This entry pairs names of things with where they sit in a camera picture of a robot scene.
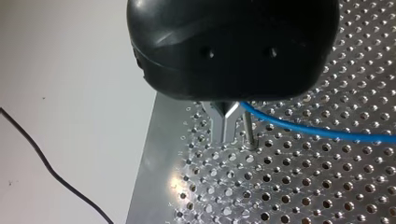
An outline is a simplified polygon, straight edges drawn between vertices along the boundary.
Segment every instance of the white table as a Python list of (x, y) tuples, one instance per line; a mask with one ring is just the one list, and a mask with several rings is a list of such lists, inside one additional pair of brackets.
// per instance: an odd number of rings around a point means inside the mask
[[(155, 91), (137, 68), (126, 0), (0, 0), (0, 106), (54, 169), (125, 223)], [(0, 223), (105, 223), (0, 118)]]

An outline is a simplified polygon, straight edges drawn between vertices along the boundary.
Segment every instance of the black cable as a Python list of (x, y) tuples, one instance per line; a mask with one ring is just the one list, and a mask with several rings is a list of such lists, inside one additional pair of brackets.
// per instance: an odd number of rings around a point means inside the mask
[(65, 188), (70, 190), (72, 193), (74, 193), (76, 196), (78, 196), (82, 201), (85, 203), (89, 204), (90, 207), (96, 210), (105, 220), (108, 224), (114, 224), (114, 222), (106, 215), (104, 211), (93, 201), (91, 201), (89, 198), (87, 198), (85, 195), (80, 193), (77, 189), (73, 188), (69, 183), (67, 183), (63, 178), (61, 178), (52, 168), (50, 165), (49, 161), (47, 160), (46, 156), (44, 156), (44, 153), (41, 151), (40, 147), (38, 144), (33, 140), (33, 138), (27, 133), (20, 124), (18, 124), (15, 119), (13, 119), (7, 112), (4, 110), (2, 107), (0, 107), (0, 115), (3, 115), (6, 120), (8, 120), (12, 126), (14, 126), (18, 132), (30, 143), (30, 145), (35, 149), (35, 152), (37, 153), (38, 157), (43, 161), (44, 165), (46, 166), (47, 170), (49, 173), (56, 179), (58, 180), (59, 183), (61, 183)]

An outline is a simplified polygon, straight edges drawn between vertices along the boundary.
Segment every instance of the metal plate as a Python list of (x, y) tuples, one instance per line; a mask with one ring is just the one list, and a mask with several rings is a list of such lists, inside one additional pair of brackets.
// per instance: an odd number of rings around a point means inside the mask
[[(346, 132), (396, 134), (396, 9), (343, 0), (318, 85), (267, 114)], [(260, 147), (211, 146), (199, 104), (157, 97), (128, 224), (396, 223), (396, 146), (293, 133), (253, 120)]]

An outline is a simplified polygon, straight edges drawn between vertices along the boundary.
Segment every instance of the black plastic housing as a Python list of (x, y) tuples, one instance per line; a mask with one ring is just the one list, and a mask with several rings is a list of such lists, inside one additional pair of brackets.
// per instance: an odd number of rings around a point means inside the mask
[(194, 101), (278, 100), (308, 91), (332, 50), (338, 0), (129, 0), (146, 81)]

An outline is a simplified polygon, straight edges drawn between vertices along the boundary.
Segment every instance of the blue cable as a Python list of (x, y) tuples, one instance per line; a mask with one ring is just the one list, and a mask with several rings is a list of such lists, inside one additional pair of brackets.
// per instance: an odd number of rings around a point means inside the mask
[(361, 141), (361, 142), (383, 142), (383, 143), (396, 143), (396, 135), (386, 135), (386, 134), (366, 134), (366, 133), (345, 133), (340, 131), (331, 131), (322, 128), (308, 127), (301, 124), (291, 123), (282, 119), (277, 119), (272, 116), (262, 113), (260, 110), (255, 109), (252, 105), (241, 102), (242, 107), (246, 111), (250, 112), (259, 119), (269, 121), (276, 126), (282, 127), (284, 129), (290, 129), (299, 133), (308, 133), (313, 135), (319, 135), (323, 137), (328, 137), (332, 139), (343, 139), (351, 141)]

